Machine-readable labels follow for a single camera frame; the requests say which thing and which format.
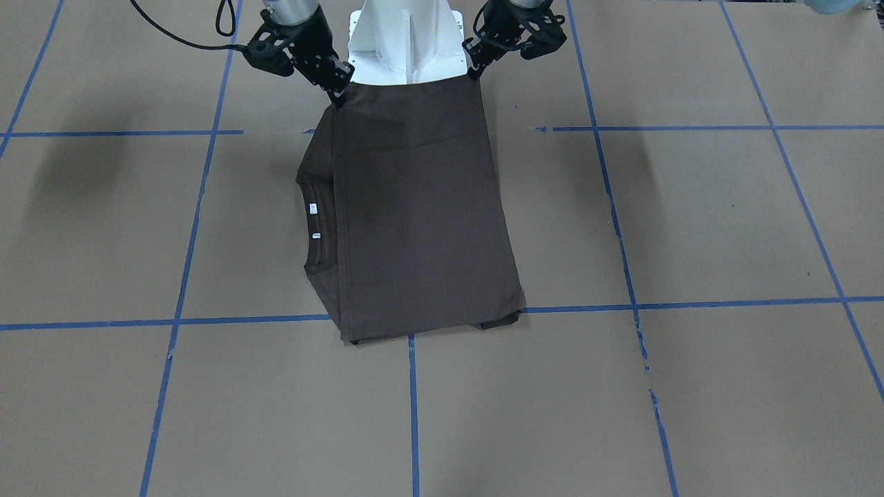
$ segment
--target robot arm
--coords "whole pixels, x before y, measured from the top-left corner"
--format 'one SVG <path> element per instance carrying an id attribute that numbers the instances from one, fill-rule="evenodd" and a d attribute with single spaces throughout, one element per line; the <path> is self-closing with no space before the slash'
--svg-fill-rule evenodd
<path id="1" fill-rule="evenodd" d="M 558 50 L 568 39 L 561 29 L 564 16 L 550 10 L 553 0 L 488 0 L 473 21 L 476 38 L 468 38 L 463 49 L 469 61 L 468 74 L 477 80 L 488 65 L 510 51 L 520 51 L 531 60 Z M 479 18 L 484 17 L 481 28 Z M 520 42 L 528 31 L 529 37 Z"/>
<path id="2" fill-rule="evenodd" d="M 334 51 L 332 31 L 318 0 L 263 2 L 264 23 L 242 51 L 248 63 L 279 76 L 291 76 L 297 69 L 333 103 L 343 104 L 354 68 Z"/>
<path id="3" fill-rule="evenodd" d="M 291 76 L 297 69 L 334 103 L 342 104 L 354 67 L 341 61 L 332 48 L 332 32 L 318 0 L 263 2 L 264 24 L 243 50 L 246 60 L 257 69 L 280 76 Z M 476 38 L 463 43 L 469 76 L 477 80 L 488 65 L 509 51 L 520 51 L 522 58 L 532 59 L 558 50 L 568 38 L 561 29 L 565 18 L 553 14 L 552 3 L 488 0 L 473 23 Z M 484 17 L 481 29 L 480 17 Z M 525 31 L 529 37 L 521 42 Z"/>

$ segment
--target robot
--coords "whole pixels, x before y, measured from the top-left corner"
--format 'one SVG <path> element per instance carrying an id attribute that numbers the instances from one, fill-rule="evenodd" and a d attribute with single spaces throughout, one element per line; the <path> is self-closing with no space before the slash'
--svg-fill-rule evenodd
<path id="1" fill-rule="evenodd" d="M 135 0 L 130 1 L 152 26 L 175 40 L 207 50 L 240 51 L 250 65 L 267 73 L 291 76 L 297 71 L 338 106 L 346 101 L 347 85 L 355 73 L 365 73 L 363 80 L 360 76 L 356 80 L 369 84 L 412 84 L 464 73 L 477 80 L 510 51 L 519 51 L 530 60 L 558 50 L 567 40 L 561 28 L 564 16 L 553 14 L 550 8 L 553 0 L 488 0 L 473 22 L 475 36 L 465 41 L 461 41 L 460 14 L 451 11 L 447 0 L 366 0 L 351 17 L 352 58 L 346 61 L 332 47 L 332 31 L 319 0 L 263 0 L 263 24 L 248 44 L 217 47 L 178 38 L 154 22 Z M 227 4 L 232 12 L 230 0 Z M 218 24 L 224 5 L 221 0 L 216 29 L 229 36 L 232 31 L 223 33 Z M 433 63 L 437 64 L 434 70 L 418 74 Z M 390 70 L 404 80 L 378 75 Z"/>

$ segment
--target floor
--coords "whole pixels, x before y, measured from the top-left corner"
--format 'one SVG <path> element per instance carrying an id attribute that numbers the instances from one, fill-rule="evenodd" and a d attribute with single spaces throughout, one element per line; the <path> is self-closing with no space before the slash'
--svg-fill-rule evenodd
<path id="1" fill-rule="evenodd" d="M 884 495 L 874 14 L 554 6 L 483 77 L 527 314 L 354 347 L 301 269 L 320 90 L 4 3 L 0 494 Z"/>

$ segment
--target blue tape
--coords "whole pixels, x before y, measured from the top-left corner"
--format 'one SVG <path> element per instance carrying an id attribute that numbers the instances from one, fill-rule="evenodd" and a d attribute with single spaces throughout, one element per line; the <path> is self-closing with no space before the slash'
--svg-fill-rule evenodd
<path id="1" fill-rule="evenodd" d="M 787 126 L 775 126 L 776 129 L 799 129 L 799 130 L 826 130 L 826 131 L 837 131 L 837 130 L 855 130 L 855 129 L 884 129 L 884 125 L 787 125 Z"/>
<path id="2" fill-rule="evenodd" d="M 847 302 L 884 302 L 884 295 L 869 295 L 866 297 L 847 297 Z"/>
<path id="3" fill-rule="evenodd" d="M 821 303 L 841 303 L 838 297 L 820 297 L 807 299 L 768 299 L 755 301 L 713 301 L 713 302 L 668 302 L 640 303 L 638 308 L 648 309 L 703 309 L 716 307 L 764 307 L 776 305 L 808 305 Z"/>
<path id="4" fill-rule="evenodd" d="M 598 122 L 596 120 L 595 106 L 592 103 L 592 93 L 590 92 L 590 81 L 586 76 L 586 67 L 583 65 L 583 53 L 580 49 L 580 38 L 577 36 L 577 25 L 574 21 L 574 11 L 571 7 L 571 0 L 566 0 L 568 7 L 568 17 L 571 21 L 571 34 L 574 37 L 574 48 L 577 52 L 577 64 L 580 66 L 580 76 L 583 78 L 583 91 L 586 93 L 586 105 L 590 111 L 590 121 L 592 123 L 593 133 L 596 139 L 596 152 L 598 153 L 598 162 L 602 169 L 602 178 L 605 181 L 605 192 L 611 203 L 611 220 L 613 223 L 614 233 L 617 235 L 617 242 L 620 244 L 620 256 L 623 262 L 623 275 L 626 278 L 626 288 L 629 292 L 629 304 L 632 309 L 632 317 L 636 323 L 636 335 L 638 337 L 638 346 L 642 351 L 644 359 L 644 369 L 648 371 L 648 350 L 644 346 L 644 334 L 642 333 L 641 317 L 638 314 L 638 306 L 636 304 L 636 291 L 632 285 L 632 275 L 629 271 L 629 260 L 626 256 L 626 246 L 623 244 L 623 235 L 620 229 L 620 220 L 617 217 L 617 207 L 614 203 L 613 191 L 611 190 L 611 180 L 608 176 L 607 163 L 605 161 L 605 151 L 602 148 L 602 139 L 598 133 Z"/>
<path id="5" fill-rule="evenodd" d="M 236 5 L 236 18 L 240 18 L 242 12 L 242 0 L 238 0 Z M 236 36 L 231 40 L 236 43 Z M 171 376 L 171 363 L 173 360 L 173 351 L 178 341 L 178 330 L 181 320 L 181 313 L 184 309 L 184 299 L 187 293 L 187 280 L 190 277 L 190 266 L 194 260 L 194 247 L 196 246 L 196 235 L 200 227 L 200 208 L 202 207 L 202 197 L 206 193 L 206 180 L 209 177 L 212 156 L 215 152 L 215 142 L 217 138 L 218 126 L 221 120 L 221 109 L 224 106 L 224 97 L 227 90 L 227 79 L 230 77 L 230 66 L 233 61 L 233 51 L 227 51 L 227 60 L 224 67 L 224 75 L 221 78 L 221 88 L 218 90 L 217 105 L 215 106 L 215 119 L 212 122 L 212 133 L 209 139 L 209 149 L 206 151 L 206 162 L 202 168 L 202 179 L 200 181 L 200 193 L 196 197 L 196 210 L 194 212 L 194 223 L 190 230 L 190 242 L 187 244 L 187 256 L 184 262 L 184 271 L 181 275 L 181 289 L 178 296 L 178 303 L 175 306 L 175 322 L 172 325 L 169 336 L 169 347 L 166 352 L 165 366 L 163 368 L 163 380 L 160 382 L 160 393 L 156 399 L 156 413 L 154 414 L 154 425 L 150 433 L 150 443 L 148 445 L 148 454 L 144 462 L 144 474 L 141 477 L 141 490 L 139 497 L 147 497 L 148 487 L 150 485 L 150 473 L 153 470 L 154 455 L 156 453 L 156 442 L 159 438 L 160 423 L 163 420 L 163 408 L 165 406 L 165 396 L 169 388 L 169 377 Z"/>
<path id="6" fill-rule="evenodd" d="M 421 461 L 417 432 L 417 358 L 414 335 L 408 337 L 408 383 L 411 393 L 411 495 L 421 497 Z"/>
<path id="7" fill-rule="evenodd" d="M 160 131 L 58 131 L 58 132 L 27 132 L 13 133 L 12 138 L 56 138 L 56 137 L 91 137 L 91 136 L 193 136 L 211 134 L 244 134 L 242 129 L 182 129 Z"/>
<path id="8" fill-rule="evenodd" d="M 672 491 L 672 497 L 678 497 L 678 482 L 675 481 L 675 469 L 672 467 L 672 455 L 669 453 L 669 440 L 666 436 L 666 427 L 663 426 L 663 418 L 660 417 L 660 406 L 657 394 L 653 389 L 651 393 L 651 404 L 654 407 L 654 418 L 657 420 L 657 432 L 660 436 L 660 445 L 663 446 L 663 460 L 666 461 L 666 471 L 669 475 L 669 489 Z"/>
<path id="9" fill-rule="evenodd" d="M 884 295 L 864 295 L 846 297 L 847 302 L 884 302 Z M 702 309 L 702 308 L 726 308 L 726 307 L 764 307 L 764 306 L 789 306 L 789 305 L 813 305 L 840 303 L 839 297 L 796 298 L 796 299 L 766 299 L 745 301 L 711 301 L 711 302 L 652 302 L 639 303 L 640 310 L 655 309 Z M 617 310 L 632 310 L 632 305 L 564 305 L 550 307 L 527 307 L 526 314 L 556 314 L 556 313 L 582 313 L 582 312 L 606 312 Z M 328 321 L 328 314 L 292 314 L 277 316 L 242 316 L 242 317 L 183 317 L 178 323 L 181 326 L 188 325 L 237 325 L 249 323 L 287 323 L 304 321 Z M 0 332 L 24 331 L 24 330 L 66 330 L 82 328 L 127 328 L 138 326 L 167 326 L 173 325 L 175 319 L 129 319 L 119 321 L 72 321 L 57 323 L 13 323 L 0 324 Z"/>
<path id="10" fill-rule="evenodd" d="M 81 330 L 86 328 L 131 328 L 136 326 L 168 326 L 174 319 L 130 319 L 126 321 L 78 321 L 72 323 L 22 323 L 0 325 L 0 332 L 23 330 Z"/>
<path id="11" fill-rule="evenodd" d="M 526 307 L 523 312 L 525 314 L 547 314 L 559 312 L 601 312 L 606 310 L 632 310 L 632 305 L 615 304 L 615 305 L 563 305 L 558 307 Z"/>
<path id="12" fill-rule="evenodd" d="M 24 89 L 21 90 L 21 96 L 19 97 L 19 102 L 15 106 L 15 112 L 12 113 L 12 119 L 9 121 L 9 127 L 6 128 L 6 134 L 3 137 L 3 141 L 0 141 L 0 157 L 3 156 L 6 151 L 6 145 L 9 144 L 9 139 L 12 135 L 12 130 L 15 128 L 15 123 L 19 120 L 19 115 L 21 115 L 21 109 L 25 106 L 25 101 L 27 100 L 27 94 L 31 91 L 31 85 L 34 84 L 34 77 L 37 75 L 37 71 L 40 69 L 40 64 L 43 61 L 43 56 L 46 55 L 46 49 L 50 45 L 50 40 L 52 39 L 52 33 L 55 32 L 55 26 L 58 23 L 58 15 L 61 13 L 62 5 L 65 4 L 65 0 L 58 0 L 58 4 L 56 5 L 55 13 L 52 14 L 52 21 L 50 22 L 50 28 L 46 32 L 46 37 L 43 38 L 43 45 L 40 47 L 40 53 L 37 54 L 37 59 L 34 61 L 34 67 L 31 68 L 31 73 L 27 76 L 27 81 L 25 82 Z"/>
<path id="13" fill-rule="evenodd" d="M 561 133 L 590 131 L 769 131 L 770 126 L 553 126 L 552 130 Z M 862 130 L 884 129 L 884 125 L 793 125 L 776 126 L 783 130 Z"/>
<path id="14" fill-rule="evenodd" d="M 329 321 L 328 314 L 304 314 L 299 316 L 246 316 L 246 317 L 190 317 L 182 318 L 183 325 L 239 325 L 247 323 L 294 323 L 302 321 Z"/>
<path id="15" fill-rule="evenodd" d="M 848 321 L 850 321 L 850 327 L 853 329 L 853 334 L 857 338 L 859 348 L 863 352 L 865 364 L 868 366 L 869 372 L 872 373 L 872 378 L 874 379 L 875 386 L 877 386 L 878 388 L 878 395 L 880 395 L 881 400 L 884 401 L 884 385 L 881 384 L 878 370 L 877 368 L 875 368 L 872 356 L 869 354 L 869 349 L 865 345 L 865 340 L 863 339 L 863 334 L 859 331 L 857 321 L 853 317 L 853 311 L 850 310 L 850 304 L 847 300 L 847 297 L 844 295 L 841 282 L 838 280 L 838 275 L 835 273 L 834 266 L 832 265 L 832 260 L 829 258 L 828 251 L 826 250 L 826 245 L 823 243 L 822 236 L 819 234 L 817 223 L 813 220 L 811 209 L 807 204 L 807 200 L 804 198 L 804 192 L 801 191 L 801 185 L 798 183 L 798 177 L 795 175 L 795 170 L 792 168 L 792 163 L 789 160 L 789 154 L 786 153 L 786 147 L 782 143 L 779 131 L 777 131 L 777 127 L 774 123 L 774 117 L 771 115 L 770 109 L 767 106 L 767 101 L 765 100 L 764 95 L 761 93 L 761 87 L 758 85 L 758 80 L 755 78 L 755 72 L 752 71 L 752 67 L 749 64 L 749 59 L 746 57 L 746 52 L 743 49 L 743 44 L 740 42 L 740 37 L 739 35 L 737 35 L 736 28 L 734 28 L 734 23 L 733 21 L 731 21 L 730 15 L 728 14 L 728 8 L 725 7 L 724 3 L 720 3 L 719 6 L 721 7 L 721 12 L 724 14 L 724 19 L 728 23 L 730 33 L 734 36 L 736 48 L 740 52 L 740 57 L 743 59 L 743 64 L 746 66 L 746 71 L 749 73 L 749 79 L 752 81 L 752 86 L 755 88 L 755 93 L 758 94 L 758 100 L 761 102 L 761 108 L 764 110 L 765 115 L 767 116 L 767 122 L 770 125 L 771 131 L 773 132 L 773 137 L 776 139 L 777 147 L 780 149 L 782 161 L 786 165 L 786 170 L 789 172 L 789 177 L 792 179 L 792 185 L 795 187 L 795 192 L 798 195 L 798 200 L 801 202 L 801 207 L 804 210 L 804 215 L 807 217 L 807 222 L 811 225 L 813 237 L 817 241 L 819 252 L 822 254 L 823 261 L 825 261 L 826 263 L 829 275 L 832 277 L 832 283 L 834 283 L 835 290 L 838 292 L 838 297 L 840 299 L 840 302 L 842 303 L 842 306 L 844 307 L 845 314 L 847 314 L 847 319 Z"/>

